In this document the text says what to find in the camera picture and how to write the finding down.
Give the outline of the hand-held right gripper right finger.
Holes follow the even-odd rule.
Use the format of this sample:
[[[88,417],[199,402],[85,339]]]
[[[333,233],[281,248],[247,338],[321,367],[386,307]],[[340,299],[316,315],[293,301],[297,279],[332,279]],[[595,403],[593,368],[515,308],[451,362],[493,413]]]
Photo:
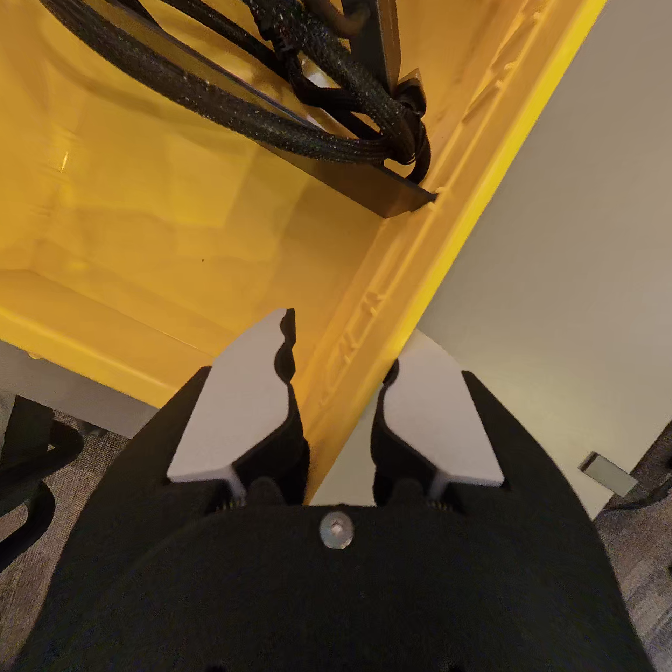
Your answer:
[[[380,389],[370,440],[374,499],[404,479],[426,499],[451,484],[500,488],[505,476],[457,361],[414,331]]]

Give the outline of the grey metal bracket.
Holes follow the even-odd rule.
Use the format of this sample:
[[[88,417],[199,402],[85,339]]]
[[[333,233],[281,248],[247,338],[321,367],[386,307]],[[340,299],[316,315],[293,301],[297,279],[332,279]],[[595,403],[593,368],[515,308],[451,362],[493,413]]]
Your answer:
[[[634,476],[596,451],[584,458],[579,471],[621,498],[626,497],[638,484]]]

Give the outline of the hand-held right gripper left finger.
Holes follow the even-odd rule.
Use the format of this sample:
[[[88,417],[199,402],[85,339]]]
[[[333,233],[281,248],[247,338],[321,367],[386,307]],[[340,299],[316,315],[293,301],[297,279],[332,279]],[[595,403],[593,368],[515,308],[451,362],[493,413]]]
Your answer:
[[[215,359],[167,469],[172,483],[222,481],[247,499],[258,478],[304,499],[310,447],[292,378],[296,312],[279,308]]]

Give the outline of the yellow plastic bin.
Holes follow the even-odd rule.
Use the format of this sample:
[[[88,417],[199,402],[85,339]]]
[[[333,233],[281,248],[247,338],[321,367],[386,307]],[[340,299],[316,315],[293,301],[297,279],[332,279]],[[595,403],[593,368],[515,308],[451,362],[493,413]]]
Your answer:
[[[296,310],[307,500],[605,1],[399,1],[434,202],[375,214],[1,2],[1,340],[154,407]]]

